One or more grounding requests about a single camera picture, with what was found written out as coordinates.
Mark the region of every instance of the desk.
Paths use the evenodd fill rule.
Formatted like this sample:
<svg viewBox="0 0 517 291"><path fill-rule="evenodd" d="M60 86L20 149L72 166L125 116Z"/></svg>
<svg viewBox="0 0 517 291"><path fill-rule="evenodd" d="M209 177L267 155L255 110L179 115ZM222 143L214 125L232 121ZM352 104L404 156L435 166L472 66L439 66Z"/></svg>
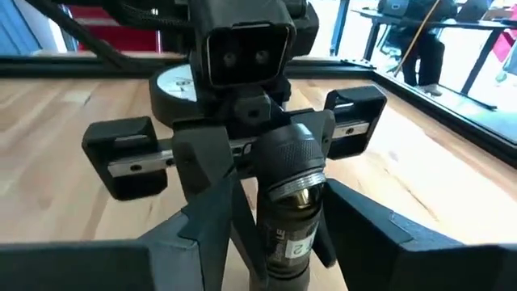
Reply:
<svg viewBox="0 0 517 291"><path fill-rule="evenodd" d="M366 49L364 50L363 58L370 61L372 59L373 49L375 48L377 36L379 34L379 28L381 24L388 25L402 25L402 26L415 26L418 27L422 23L419 20L412 19L399 19L396 17L385 16L374 10L352 10L356 13L359 13L361 16L369 18L372 20L372 28L370 29L370 33L368 35L368 41L366 43ZM426 27L435 27L435 28L464 28L464 29L474 29L474 30L483 30L483 31L492 31L486 40L483 48L479 52L479 56L477 57L476 62L472 70L465 81L465 84L461 88L461 94L468 95L470 88L474 84L474 81L477 78L477 75L481 71L481 68L485 64L486 58L490 54L490 51L494 47L495 42L499 38L501 32L503 32L507 28L516 28L513 25L502 24L494 21L477 21L475 23L466 23L466 22L457 22L454 19L448 19L445 21L430 21L427 23Z"/></svg>
<svg viewBox="0 0 517 291"><path fill-rule="evenodd" d="M322 109L328 91L368 84L292 80L288 109ZM0 80L0 242L135 238L185 205L174 168L160 196L113 200L81 150L89 123L150 115L148 89L147 80ZM465 243L517 242L515 170L388 98L367 151L328 161L327 175ZM153 124L159 138L171 135ZM254 183L245 190L254 209ZM311 260L309 290L346 290L338 266ZM230 244L223 290L244 291L247 282Z"/></svg>

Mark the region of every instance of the black cable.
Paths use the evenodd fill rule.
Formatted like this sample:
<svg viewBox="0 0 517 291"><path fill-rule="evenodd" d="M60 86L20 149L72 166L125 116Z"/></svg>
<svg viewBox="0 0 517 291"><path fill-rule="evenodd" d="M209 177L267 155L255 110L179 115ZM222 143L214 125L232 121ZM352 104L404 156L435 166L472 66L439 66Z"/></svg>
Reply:
<svg viewBox="0 0 517 291"><path fill-rule="evenodd" d="M48 0L26 0L43 15L53 20L59 27L69 33L77 41L84 44L99 59L109 66L120 70L160 70L163 68L163 60L135 60L125 56L112 46L92 36L81 24L71 19L59 6Z"/></svg>
<svg viewBox="0 0 517 291"><path fill-rule="evenodd" d="M151 11L139 9L127 4L124 0L106 0L103 8L117 21L136 27L160 30L164 27L185 33L194 33L193 27L186 19L169 15L156 15Z"/></svg>
<svg viewBox="0 0 517 291"><path fill-rule="evenodd" d="M53 20L77 41L83 43L95 55L103 59L107 64L116 68L127 68L128 57L117 52L109 44L94 38L81 24L71 19L65 12L59 9L55 3L47 0L26 0L43 15Z"/></svg>

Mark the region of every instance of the cylindrical part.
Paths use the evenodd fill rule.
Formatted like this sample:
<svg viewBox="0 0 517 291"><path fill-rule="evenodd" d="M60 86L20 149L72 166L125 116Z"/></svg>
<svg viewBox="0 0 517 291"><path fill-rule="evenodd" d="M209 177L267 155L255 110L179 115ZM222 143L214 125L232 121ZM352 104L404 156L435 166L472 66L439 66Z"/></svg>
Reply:
<svg viewBox="0 0 517 291"><path fill-rule="evenodd" d="M269 278L267 289L261 288L250 276L250 291L307 291L309 288L310 268L307 267L299 276L289 280L274 277Z"/></svg>
<svg viewBox="0 0 517 291"><path fill-rule="evenodd" d="M279 201L259 193L257 227L270 275L288 279L307 268L320 221L319 188L305 189Z"/></svg>
<svg viewBox="0 0 517 291"><path fill-rule="evenodd" d="M267 271L272 280L282 282L280 286L294 286L309 267L322 211L325 157L319 141L302 124L263 134L251 154L258 180L257 228Z"/></svg>

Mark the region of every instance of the camera lens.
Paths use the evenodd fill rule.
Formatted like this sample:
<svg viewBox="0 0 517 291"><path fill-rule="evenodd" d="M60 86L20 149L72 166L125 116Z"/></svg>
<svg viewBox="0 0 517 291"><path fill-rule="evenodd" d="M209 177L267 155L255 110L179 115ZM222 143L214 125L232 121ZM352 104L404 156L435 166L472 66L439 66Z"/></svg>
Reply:
<svg viewBox="0 0 517 291"><path fill-rule="evenodd" d="M225 61L225 66L227 68L232 68L235 66L235 63L237 63L237 57L235 56L235 53L226 53L223 57L223 60Z"/></svg>
<svg viewBox="0 0 517 291"><path fill-rule="evenodd" d="M255 60L259 65L265 65L269 61L269 52L260 50L255 54Z"/></svg>

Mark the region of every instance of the sticker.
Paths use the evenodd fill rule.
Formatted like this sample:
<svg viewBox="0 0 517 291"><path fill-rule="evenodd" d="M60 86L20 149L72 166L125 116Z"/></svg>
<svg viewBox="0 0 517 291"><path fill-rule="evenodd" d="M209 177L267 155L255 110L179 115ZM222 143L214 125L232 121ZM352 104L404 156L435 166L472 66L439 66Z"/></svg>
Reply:
<svg viewBox="0 0 517 291"><path fill-rule="evenodd" d="M298 241L288 240L287 245L285 246L285 257L288 259L296 259L310 252L313 248L315 235L316 230L314 230L314 232L307 238Z"/></svg>

